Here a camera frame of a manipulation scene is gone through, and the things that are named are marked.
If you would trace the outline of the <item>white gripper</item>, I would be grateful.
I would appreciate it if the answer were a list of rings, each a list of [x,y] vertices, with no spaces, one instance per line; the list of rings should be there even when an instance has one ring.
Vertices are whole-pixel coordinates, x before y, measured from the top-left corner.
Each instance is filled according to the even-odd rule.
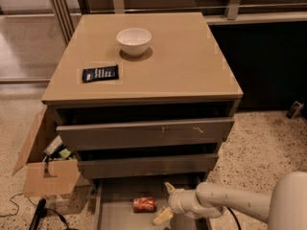
[[[195,190],[176,189],[171,183],[164,183],[169,193],[168,205],[163,206],[153,219],[154,225],[162,224],[170,220],[175,214],[196,213],[200,203]]]

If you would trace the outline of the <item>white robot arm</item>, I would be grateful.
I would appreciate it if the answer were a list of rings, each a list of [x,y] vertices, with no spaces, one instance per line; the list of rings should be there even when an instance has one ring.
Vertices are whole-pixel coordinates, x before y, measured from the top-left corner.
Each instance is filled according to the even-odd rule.
[[[270,195],[227,188],[202,182],[194,190],[176,189],[165,182],[168,206],[153,219],[158,225],[174,214],[219,218],[223,208],[234,209],[267,223],[268,230],[307,230],[307,173],[290,172],[275,184]]]

